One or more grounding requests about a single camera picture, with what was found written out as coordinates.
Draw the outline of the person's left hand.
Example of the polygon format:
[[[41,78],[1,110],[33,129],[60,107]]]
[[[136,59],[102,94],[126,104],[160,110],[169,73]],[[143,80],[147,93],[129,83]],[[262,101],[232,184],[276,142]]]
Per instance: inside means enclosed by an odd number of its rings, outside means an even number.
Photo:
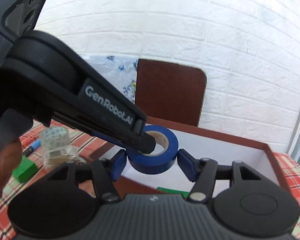
[[[5,185],[8,183],[12,172],[21,162],[23,148],[20,139],[6,145],[0,152],[0,198]]]

